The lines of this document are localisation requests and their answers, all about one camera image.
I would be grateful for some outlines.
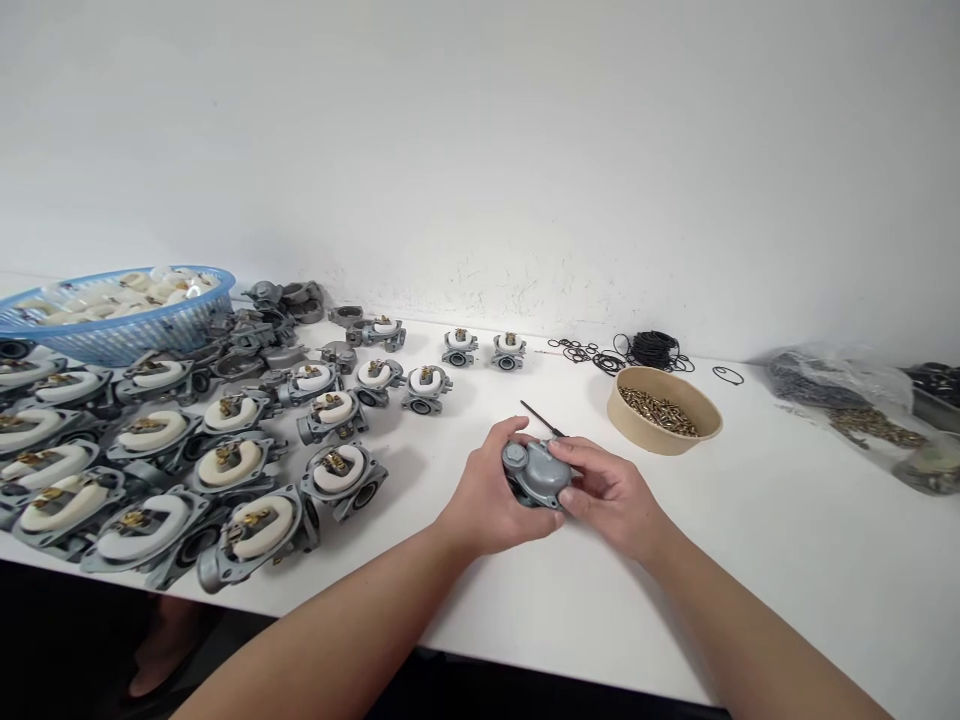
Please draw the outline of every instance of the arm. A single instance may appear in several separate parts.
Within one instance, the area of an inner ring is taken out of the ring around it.
[[[738,720],[890,716],[667,517],[636,466],[583,438],[550,443],[583,477],[560,502],[640,562],[673,601]]]
[[[520,506],[504,477],[500,452],[527,422],[494,425],[432,525],[251,640],[176,719],[363,717],[470,563],[563,523],[559,512]]]

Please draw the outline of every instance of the blue plastic basket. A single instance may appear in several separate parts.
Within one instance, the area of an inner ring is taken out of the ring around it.
[[[213,290],[200,297],[170,307],[138,313],[129,317],[46,327],[36,324],[43,313],[23,310],[16,305],[40,297],[40,288],[28,290],[0,302],[0,336],[28,338],[82,363],[103,367],[125,367],[136,362],[148,350],[190,352],[208,342],[210,319],[230,312],[230,288],[236,278],[226,270],[203,265],[175,265],[195,272],[209,273],[220,280]],[[92,283],[119,278],[131,272],[150,272],[151,268],[133,268],[87,275],[60,283],[66,294],[76,294]]]

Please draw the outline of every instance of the forearm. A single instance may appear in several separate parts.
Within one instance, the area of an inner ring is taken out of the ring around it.
[[[360,718],[474,559],[434,523],[254,638],[177,720]]]
[[[673,523],[647,570],[673,600],[737,720],[889,715]]]

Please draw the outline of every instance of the human hand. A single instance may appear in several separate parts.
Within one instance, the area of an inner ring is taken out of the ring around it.
[[[618,552],[648,561],[670,520],[637,466],[586,438],[559,438],[549,448],[583,475],[560,492],[560,504]]]
[[[490,428],[483,445],[467,456],[460,484],[437,518],[453,542],[476,556],[538,540],[563,525],[563,513],[517,502],[503,473],[504,446],[511,440],[526,445],[531,438],[518,433],[529,422],[512,417]]]

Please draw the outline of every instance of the brown bowl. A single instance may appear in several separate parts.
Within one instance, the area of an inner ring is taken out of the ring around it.
[[[700,435],[678,435],[650,422],[627,405],[620,388],[643,390],[676,403]],[[607,417],[627,440],[657,455],[681,455],[723,429],[723,417],[706,395],[676,375],[648,367],[628,367],[617,373],[607,400]]]

